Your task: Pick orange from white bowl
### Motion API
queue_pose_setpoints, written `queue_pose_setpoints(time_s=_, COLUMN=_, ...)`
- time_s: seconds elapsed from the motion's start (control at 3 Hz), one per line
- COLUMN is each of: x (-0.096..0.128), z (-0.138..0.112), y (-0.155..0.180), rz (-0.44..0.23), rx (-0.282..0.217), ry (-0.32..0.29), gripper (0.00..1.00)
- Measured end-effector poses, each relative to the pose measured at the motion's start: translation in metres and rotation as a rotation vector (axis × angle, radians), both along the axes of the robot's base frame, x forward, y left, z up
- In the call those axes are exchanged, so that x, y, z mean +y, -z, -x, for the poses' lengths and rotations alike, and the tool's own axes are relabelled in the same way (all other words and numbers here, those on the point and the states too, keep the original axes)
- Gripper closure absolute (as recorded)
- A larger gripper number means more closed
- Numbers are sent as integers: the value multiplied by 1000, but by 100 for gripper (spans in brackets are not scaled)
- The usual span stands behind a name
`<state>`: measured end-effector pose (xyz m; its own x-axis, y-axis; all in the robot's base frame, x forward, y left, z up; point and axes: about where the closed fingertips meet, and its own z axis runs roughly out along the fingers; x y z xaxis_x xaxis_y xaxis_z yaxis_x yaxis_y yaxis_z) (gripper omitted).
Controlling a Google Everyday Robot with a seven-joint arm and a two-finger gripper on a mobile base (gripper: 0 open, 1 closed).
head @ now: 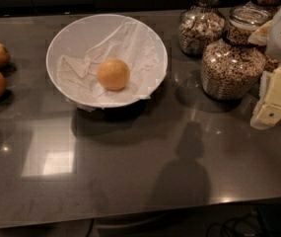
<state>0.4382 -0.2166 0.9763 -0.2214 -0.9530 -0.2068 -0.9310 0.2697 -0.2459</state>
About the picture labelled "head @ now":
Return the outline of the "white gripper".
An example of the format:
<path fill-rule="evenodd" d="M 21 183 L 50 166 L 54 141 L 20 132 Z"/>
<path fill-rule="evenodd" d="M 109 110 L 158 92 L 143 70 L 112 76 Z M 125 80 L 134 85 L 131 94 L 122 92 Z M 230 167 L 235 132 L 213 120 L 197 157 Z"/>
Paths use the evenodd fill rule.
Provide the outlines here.
<path fill-rule="evenodd" d="M 248 42 L 266 46 L 268 55 L 281 63 L 281 8 L 272 21 L 268 21 L 255 30 Z M 259 101 L 257 102 L 250 126 L 267 129 L 281 120 L 281 66 L 273 72 L 264 71 L 260 79 Z"/>

